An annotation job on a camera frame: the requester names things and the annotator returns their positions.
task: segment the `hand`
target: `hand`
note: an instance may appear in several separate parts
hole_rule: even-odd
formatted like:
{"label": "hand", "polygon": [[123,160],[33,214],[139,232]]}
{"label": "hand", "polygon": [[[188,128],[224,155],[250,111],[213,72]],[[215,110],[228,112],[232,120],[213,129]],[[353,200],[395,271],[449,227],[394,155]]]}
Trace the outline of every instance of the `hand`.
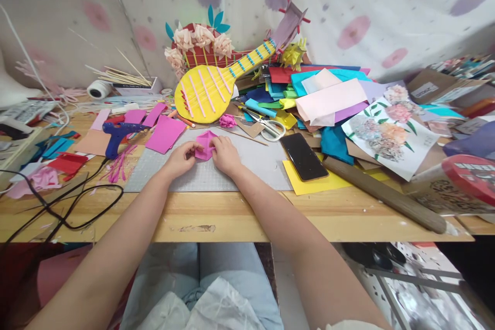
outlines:
{"label": "hand", "polygon": [[174,149],[160,171],[170,177],[171,180],[180,177],[187,171],[191,170],[193,165],[196,163],[196,158],[194,156],[196,149],[202,151],[204,150],[204,147],[198,142],[192,141],[180,145]]}
{"label": "hand", "polygon": [[242,169],[241,158],[229,137],[215,137],[210,142],[215,166],[232,178],[236,171]]}

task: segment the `jeans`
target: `jeans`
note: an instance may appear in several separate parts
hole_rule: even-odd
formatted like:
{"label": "jeans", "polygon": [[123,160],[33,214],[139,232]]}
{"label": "jeans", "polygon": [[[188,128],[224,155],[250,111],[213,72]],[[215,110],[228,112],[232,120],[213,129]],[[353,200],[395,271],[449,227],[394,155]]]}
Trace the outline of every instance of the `jeans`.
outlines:
{"label": "jeans", "polygon": [[219,276],[249,301],[265,329],[284,328],[254,244],[188,242],[150,245],[136,273],[121,329],[136,328],[169,291],[191,310]]}

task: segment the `cutting mat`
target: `cutting mat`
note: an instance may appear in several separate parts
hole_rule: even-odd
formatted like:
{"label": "cutting mat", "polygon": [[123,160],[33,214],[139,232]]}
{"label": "cutting mat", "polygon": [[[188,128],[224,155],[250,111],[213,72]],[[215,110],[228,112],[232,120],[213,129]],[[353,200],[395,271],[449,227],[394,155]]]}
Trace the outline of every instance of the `cutting mat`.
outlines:
{"label": "cutting mat", "polygon": [[[277,191],[292,190],[282,164],[283,160],[287,160],[287,156],[280,142],[266,141],[268,146],[264,146],[216,127],[212,127],[210,130],[218,136],[229,137],[237,148],[242,163],[273,189]],[[145,148],[124,187],[124,192],[141,191],[146,182],[165,164],[174,149],[187,141],[196,140],[196,137],[205,131],[202,129],[186,130],[175,142],[173,148],[164,155]],[[240,128],[236,127],[233,131],[245,135]],[[265,141],[261,136],[256,137],[256,139]],[[238,191],[238,188],[228,176],[215,168],[213,158],[211,158],[208,161],[196,159],[196,165],[182,177],[172,182],[169,190],[171,192],[214,192]]]}

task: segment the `person's left hand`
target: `person's left hand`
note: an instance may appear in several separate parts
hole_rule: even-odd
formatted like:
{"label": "person's left hand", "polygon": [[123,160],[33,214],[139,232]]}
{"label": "person's left hand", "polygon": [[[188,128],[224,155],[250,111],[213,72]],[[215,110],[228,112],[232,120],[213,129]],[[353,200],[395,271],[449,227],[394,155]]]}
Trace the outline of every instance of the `person's left hand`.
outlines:
{"label": "person's left hand", "polygon": [[204,147],[198,142],[192,141],[180,145],[172,152],[160,171],[170,177],[170,179],[180,177],[196,163],[194,156],[196,149],[202,151]]}

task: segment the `guitar neck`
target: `guitar neck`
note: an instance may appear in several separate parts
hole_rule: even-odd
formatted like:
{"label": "guitar neck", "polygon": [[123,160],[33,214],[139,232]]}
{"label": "guitar neck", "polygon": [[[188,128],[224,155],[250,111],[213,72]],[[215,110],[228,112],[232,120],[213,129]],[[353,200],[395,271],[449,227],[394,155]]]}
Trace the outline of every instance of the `guitar neck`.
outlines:
{"label": "guitar neck", "polygon": [[270,58],[275,54],[277,46],[275,42],[270,38],[262,45],[254,49],[249,54],[245,55],[238,61],[227,66],[230,74],[236,80],[238,77],[248,73],[258,65],[260,65],[264,60]]}

